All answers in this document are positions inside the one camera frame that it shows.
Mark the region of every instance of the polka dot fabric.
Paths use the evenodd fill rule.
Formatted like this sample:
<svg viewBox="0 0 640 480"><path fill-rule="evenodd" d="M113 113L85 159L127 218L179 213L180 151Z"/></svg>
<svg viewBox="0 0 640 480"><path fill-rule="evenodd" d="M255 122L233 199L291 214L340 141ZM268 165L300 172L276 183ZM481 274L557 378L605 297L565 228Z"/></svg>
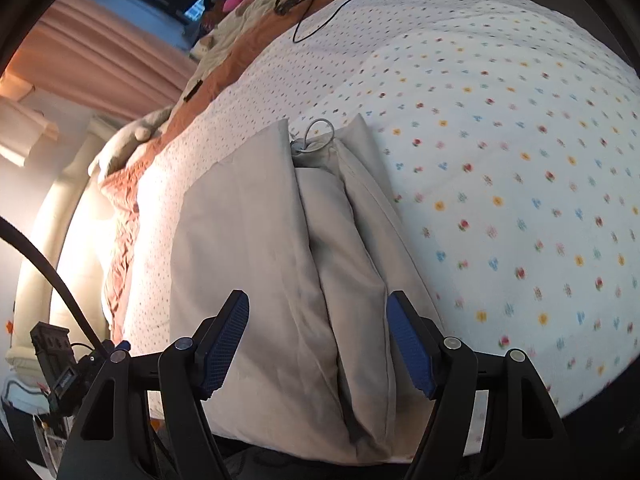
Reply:
<svg viewBox="0 0 640 480"><path fill-rule="evenodd" d="M315 117L341 125L361 113L449 333L479 351L525 349L562 414L620 373L638 353L632 70L526 0L353 0L303 43L291 37L142 177L133 351L184 335L170 334L170 253L190 185L278 118L300 132ZM158 415L158 397L152 407ZM467 452L479 449L483 418L479 396Z"/></svg>

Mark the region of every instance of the flower print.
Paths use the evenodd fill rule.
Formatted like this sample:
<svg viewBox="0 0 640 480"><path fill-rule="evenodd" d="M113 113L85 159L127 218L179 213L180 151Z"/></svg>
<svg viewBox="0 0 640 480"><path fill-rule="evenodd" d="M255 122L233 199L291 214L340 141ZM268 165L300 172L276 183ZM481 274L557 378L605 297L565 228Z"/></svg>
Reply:
<svg viewBox="0 0 640 480"><path fill-rule="evenodd" d="M509 336L507 336L507 335L503 335L503 336L500 338L500 341L498 341L498 346L499 346L501 349L503 349L503 350L504 350L505 348L507 348L507 346L509 346L509 345L510 345L510 343L511 343L511 342L509 341Z"/></svg>

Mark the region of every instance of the cream headboard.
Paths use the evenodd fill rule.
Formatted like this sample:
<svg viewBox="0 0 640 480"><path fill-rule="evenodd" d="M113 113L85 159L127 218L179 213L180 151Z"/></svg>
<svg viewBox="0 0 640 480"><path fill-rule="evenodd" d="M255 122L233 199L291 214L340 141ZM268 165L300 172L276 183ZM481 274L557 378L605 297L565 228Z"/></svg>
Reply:
<svg viewBox="0 0 640 480"><path fill-rule="evenodd" d="M109 330L102 313L103 272L94 250L94 235L96 226L107 221L113 209L98 190L95 177L89 179L87 167L116 128L99 120L92 124L94 127L90 127L76 158L47 193L30 239L57 268L92 328L104 339L109 337ZM14 333L6 360L18 374L43 381L30 337L31 329L39 321L70 329L71 342L88 342L60 297L55 292L52 295L47 280L24 260L15 297ZM81 348L76 348L76 352L85 353Z"/></svg>

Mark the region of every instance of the blue textured pad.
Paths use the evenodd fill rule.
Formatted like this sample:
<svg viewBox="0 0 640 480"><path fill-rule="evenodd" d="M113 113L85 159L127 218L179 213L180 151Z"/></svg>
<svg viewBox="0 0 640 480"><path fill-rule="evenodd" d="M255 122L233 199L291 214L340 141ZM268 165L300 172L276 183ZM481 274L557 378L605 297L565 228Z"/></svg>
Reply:
<svg viewBox="0 0 640 480"><path fill-rule="evenodd" d="M414 386L430 397L436 388L431 357L420 343L414 327L393 294L386 300L386 319Z"/></svg>
<svg viewBox="0 0 640 480"><path fill-rule="evenodd" d="M205 358L205 375L200 387L207 398L222 387L248 320L249 298L242 293Z"/></svg>

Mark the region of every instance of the wall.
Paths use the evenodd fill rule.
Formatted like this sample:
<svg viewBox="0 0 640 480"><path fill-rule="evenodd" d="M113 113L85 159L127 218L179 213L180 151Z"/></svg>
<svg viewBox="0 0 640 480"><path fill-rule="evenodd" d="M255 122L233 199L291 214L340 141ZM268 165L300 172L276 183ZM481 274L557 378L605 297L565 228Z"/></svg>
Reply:
<svg viewBox="0 0 640 480"><path fill-rule="evenodd" d="M179 50L186 52L191 47L182 36L183 24L142 0L93 1Z"/></svg>
<svg viewBox="0 0 640 480"><path fill-rule="evenodd" d="M40 137L23 168L0 156L0 216L28 236L51 184L84 142L93 111L42 90L21 103L43 112L60 131L57 141ZM13 317L20 263L20 254L0 241L0 385L9 372L4 354L10 336L4 324Z"/></svg>

